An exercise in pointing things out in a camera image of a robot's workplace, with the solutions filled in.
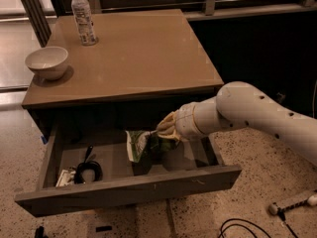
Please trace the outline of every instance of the clear plastic bottle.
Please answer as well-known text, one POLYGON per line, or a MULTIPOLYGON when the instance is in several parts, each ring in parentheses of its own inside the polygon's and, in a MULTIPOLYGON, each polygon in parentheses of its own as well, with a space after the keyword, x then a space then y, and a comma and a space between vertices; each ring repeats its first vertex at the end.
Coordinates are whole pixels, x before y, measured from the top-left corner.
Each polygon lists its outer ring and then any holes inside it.
POLYGON ((72 0, 71 8, 73 16, 75 17, 81 43, 85 46, 96 44, 97 38, 93 30, 88 0, 72 0))

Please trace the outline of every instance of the drawer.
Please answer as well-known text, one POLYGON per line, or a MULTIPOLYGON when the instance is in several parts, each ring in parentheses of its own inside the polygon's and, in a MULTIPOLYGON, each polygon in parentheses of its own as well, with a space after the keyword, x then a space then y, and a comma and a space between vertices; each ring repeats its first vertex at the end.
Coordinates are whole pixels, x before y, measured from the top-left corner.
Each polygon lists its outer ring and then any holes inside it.
POLYGON ((240 166, 223 164, 211 136, 134 164, 128 159, 126 133, 116 128, 114 117, 106 124, 94 118, 76 123, 64 111, 56 117, 36 191, 15 197, 36 217, 229 189, 241 172, 240 166), (99 163, 102 180, 55 187, 60 172, 82 163, 90 145, 88 160, 99 163))

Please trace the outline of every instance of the bowl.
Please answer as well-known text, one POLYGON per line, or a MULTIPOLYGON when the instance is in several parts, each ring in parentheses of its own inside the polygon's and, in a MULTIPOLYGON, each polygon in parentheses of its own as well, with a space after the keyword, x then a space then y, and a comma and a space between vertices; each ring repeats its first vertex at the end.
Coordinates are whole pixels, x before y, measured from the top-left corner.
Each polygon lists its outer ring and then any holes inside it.
POLYGON ((25 64, 35 75, 57 80, 66 72, 68 51, 62 47, 45 47, 30 53, 25 64))

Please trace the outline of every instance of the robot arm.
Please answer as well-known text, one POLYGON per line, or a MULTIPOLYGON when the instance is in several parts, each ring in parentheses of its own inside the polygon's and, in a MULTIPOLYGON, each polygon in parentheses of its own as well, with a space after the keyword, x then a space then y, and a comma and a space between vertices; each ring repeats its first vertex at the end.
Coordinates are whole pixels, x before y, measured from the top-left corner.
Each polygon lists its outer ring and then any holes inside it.
POLYGON ((158 124, 158 135, 182 141, 251 127, 280 139, 317 166, 317 120, 280 106, 244 82, 224 85, 216 97, 181 106, 158 124))

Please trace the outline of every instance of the speckled floor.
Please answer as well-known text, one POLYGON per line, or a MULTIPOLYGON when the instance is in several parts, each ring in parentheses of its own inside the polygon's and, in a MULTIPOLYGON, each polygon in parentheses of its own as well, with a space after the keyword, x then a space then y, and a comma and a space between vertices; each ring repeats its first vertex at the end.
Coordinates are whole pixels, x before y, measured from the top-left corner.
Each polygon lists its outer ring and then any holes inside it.
MULTIPOLYGON (((243 169, 230 190, 35 218, 14 202, 15 194, 35 190, 46 151, 40 131, 20 107, 23 96, 23 92, 0 94, 0 237, 33 238, 40 225, 50 238, 218 237, 229 218, 253 221, 271 237, 292 237, 285 224, 268 213, 268 205, 317 188, 317 172, 311 164, 275 138, 243 129, 214 135, 225 164, 243 169), (112 230, 96 233, 98 226, 112 230)), ((286 220, 298 237, 316 237, 317 207, 288 211, 286 220)), ((252 236, 236 226, 225 237, 252 236)))

